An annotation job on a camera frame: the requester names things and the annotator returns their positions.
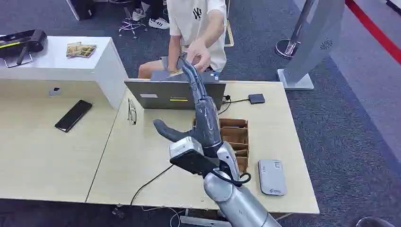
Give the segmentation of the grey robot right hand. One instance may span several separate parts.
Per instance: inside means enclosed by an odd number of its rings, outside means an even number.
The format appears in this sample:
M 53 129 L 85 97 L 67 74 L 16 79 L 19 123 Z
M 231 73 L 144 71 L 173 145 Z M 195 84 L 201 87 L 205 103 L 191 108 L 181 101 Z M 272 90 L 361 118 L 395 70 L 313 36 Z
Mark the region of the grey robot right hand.
M 153 124 L 157 132 L 169 141 L 177 142 L 185 137 L 192 137 L 202 145 L 205 156 L 217 158 L 217 151 L 223 144 L 220 136 L 217 108 L 213 98 L 208 95 L 196 68 L 183 59 L 182 70 L 187 76 L 193 96 L 195 126 L 188 131 L 181 132 L 168 127 L 160 119 L 154 120 Z

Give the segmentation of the person's left hand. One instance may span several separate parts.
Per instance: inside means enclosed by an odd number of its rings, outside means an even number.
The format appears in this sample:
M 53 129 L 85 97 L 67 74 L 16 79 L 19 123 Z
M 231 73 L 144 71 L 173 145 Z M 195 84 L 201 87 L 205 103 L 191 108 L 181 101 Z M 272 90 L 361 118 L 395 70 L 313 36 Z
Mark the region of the person's left hand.
M 186 61 L 199 72 L 203 72 L 209 66 L 210 53 L 203 38 L 199 38 L 190 44 Z

